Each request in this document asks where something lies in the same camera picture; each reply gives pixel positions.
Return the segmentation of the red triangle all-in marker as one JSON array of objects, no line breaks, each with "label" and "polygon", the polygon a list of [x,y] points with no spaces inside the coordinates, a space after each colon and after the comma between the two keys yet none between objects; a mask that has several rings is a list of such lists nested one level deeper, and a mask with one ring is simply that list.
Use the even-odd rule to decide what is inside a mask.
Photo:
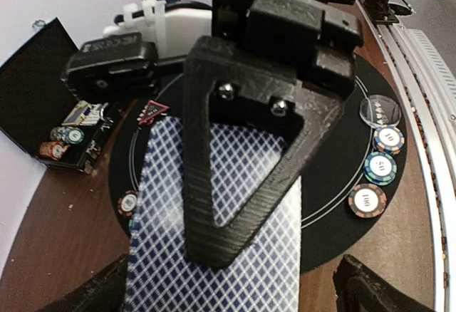
[{"label": "red triangle all-in marker", "polygon": [[157,103],[153,100],[149,100],[147,104],[142,109],[138,120],[138,125],[152,125],[153,120],[157,117],[162,115],[163,113],[167,112],[169,107],[163,105],[161,103]]}]

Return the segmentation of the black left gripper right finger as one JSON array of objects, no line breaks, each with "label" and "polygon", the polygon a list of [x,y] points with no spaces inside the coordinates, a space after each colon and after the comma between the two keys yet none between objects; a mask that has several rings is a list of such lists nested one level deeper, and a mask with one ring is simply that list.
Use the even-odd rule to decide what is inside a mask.
[{"label": "black left gripper right finger", "polygon": [[338,311],[430,311],[360,262],[345,254],[333,274]]}]

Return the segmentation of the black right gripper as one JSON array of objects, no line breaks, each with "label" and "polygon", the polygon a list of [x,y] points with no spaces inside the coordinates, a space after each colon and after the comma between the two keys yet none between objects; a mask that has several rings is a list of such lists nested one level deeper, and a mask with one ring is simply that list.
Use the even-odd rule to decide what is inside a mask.
[{"label": "black right gripper", "polygon": [[363,28],[334,7],[355,0],[212,0],[212,35],[296,69],[299,80],[347,99]]}]

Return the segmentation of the red black chips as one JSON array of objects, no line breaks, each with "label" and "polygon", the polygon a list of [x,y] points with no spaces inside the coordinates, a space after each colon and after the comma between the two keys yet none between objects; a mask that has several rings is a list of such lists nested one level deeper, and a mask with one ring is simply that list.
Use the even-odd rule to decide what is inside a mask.
[{"label": "red black chips", "polygon": [[120,216],[125,218],[131,218],[138,207],[138,192],[127,191],[118,200],[117,210]]},{"label": "red black chips", "polygon": [[384,213],[387,202],[385,192],[374,184],[358,184],[348,196],[352,212],[364,219],[380,216]]}]

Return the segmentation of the clear round dealer button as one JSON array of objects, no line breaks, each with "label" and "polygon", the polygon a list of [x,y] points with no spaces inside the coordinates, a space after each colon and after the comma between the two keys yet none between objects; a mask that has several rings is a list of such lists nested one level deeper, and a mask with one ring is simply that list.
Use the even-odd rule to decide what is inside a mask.
[{"label": "clear round dealer button", "polygon": [[370,95],[362,100],[359,115],[363,122],[373,129],[382,125],[396,127],[402,118],[402,110],[392,98],[384,95]]}]

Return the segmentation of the green chips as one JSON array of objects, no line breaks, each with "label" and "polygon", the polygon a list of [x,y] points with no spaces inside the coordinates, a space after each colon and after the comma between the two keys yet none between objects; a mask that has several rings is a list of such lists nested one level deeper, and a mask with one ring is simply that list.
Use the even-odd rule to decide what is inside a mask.
[{"label": "green chips", "polygon": [[386,186],[394,181],[398,166],[392,156],[383,152],[372,152],[364,161],[363,172],[373,184]]}]

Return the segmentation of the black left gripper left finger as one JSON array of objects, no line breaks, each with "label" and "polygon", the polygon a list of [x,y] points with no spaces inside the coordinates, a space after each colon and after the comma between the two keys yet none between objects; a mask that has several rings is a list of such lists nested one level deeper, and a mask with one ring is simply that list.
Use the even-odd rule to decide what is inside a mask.
[{"label": "black left gripper left finger", "polygon": [[123,254],[42,311],[123,311],[127,267],[128,255]]}]

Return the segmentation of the white blue chips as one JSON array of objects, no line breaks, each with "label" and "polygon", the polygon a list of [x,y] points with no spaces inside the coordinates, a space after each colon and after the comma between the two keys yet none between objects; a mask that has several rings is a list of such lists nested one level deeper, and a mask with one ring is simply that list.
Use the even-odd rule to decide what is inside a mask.
[{"label": "white blue chips", "polygon": [[405,136],[395,126],[382,125],[374,130],[373,147],[389,155],[398,155],[405,145]]}]

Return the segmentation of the blue playing card deck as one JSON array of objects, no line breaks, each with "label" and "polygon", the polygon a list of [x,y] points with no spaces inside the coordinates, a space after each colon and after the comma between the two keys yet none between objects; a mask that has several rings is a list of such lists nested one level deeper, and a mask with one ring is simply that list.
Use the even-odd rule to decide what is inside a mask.
[{"label": "blue playing card deck", "polygon": [[125,310],[297,311],[301,184],[269,187],[284,140],[213,124],[196,170],[181,120],[166,117],[147,146]]}]

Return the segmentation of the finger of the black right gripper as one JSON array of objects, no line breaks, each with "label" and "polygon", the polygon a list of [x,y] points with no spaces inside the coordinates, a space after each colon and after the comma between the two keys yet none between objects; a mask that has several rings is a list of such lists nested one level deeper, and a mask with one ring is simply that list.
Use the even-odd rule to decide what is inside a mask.
[{"label": "finger of the black right gripper", "polygon": [[213,36],[197,39],[184,68],[185,251],[224,269],[298,179],[343,100]]}]

